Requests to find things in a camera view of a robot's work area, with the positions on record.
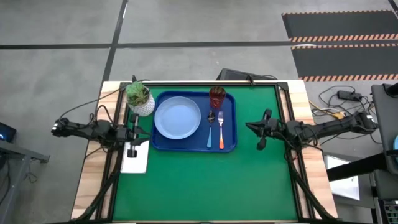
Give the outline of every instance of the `red cup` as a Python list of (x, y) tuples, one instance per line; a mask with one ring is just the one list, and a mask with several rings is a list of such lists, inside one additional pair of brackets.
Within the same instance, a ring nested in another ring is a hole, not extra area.
[(214, 109), (220, 109), (223, 104), (226, 92), (221, 86), (214, 86), (210, 89), (210, 106)]

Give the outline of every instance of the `spoon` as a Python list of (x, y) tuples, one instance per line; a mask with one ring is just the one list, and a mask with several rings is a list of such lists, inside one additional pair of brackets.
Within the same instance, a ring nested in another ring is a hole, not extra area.
[(211, 124), (212, 122), (216, 119), (216, 114), (210, 110), (209, 115), (207, 115), (207, 120), (210, 123), (210, 131), (209, 131), (209, 139), (207, 140), (207, 147), (210, 148), (211, 147)]

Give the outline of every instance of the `blue tray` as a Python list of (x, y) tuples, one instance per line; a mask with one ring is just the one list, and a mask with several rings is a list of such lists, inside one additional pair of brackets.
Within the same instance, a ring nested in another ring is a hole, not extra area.
[(221, 110), (224, 111), (223, 122), (223, 141), (224, 149), (220, 149), (220, 124), (218, 123), (218, 112), (212, 108), (216, 114), (215, 121), (211, 124), (211, 148), (207, 148), (210, 123), (207, 115), (210, 112), (210, 98), (208, 92), (202, 91), (164, 91), (156, 98), (155, 110), (165, 100), (183, 96), (193, 100), (200, 109), (201, 120), (198, 129), (189, 137), (184, 139), (169, 139), (161, 135), (156, 129), (155, 123), (152, 127), (150, 141), (159, 150), (188, 151), (188, 152), (231, 152), (237, 143), (236, 134), (236, 109), (235, 99), (227, 94)]

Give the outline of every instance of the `electronic device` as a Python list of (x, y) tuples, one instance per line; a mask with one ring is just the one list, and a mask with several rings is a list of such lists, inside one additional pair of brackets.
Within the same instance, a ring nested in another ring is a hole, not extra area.
[(11, 143), (14, 140), (17, 130), (0, 122), (0, 141)]
[(362, 100), (362, 94), (350, 91), (339, 90), (337, 92), (337, 98), (341, 100), (351, 100), (360, 102)]

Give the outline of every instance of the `light blue plate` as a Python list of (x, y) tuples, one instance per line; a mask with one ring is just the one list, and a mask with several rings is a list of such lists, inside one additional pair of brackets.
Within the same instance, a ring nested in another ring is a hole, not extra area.
[(182, 96), (171, 97), (155, 112), (157, 130), (169, 139), (183, 139), (193, 134), (200, 124), (198, 105)]
[(398, 150), (398, 136), (394, 140), (393, 150)]

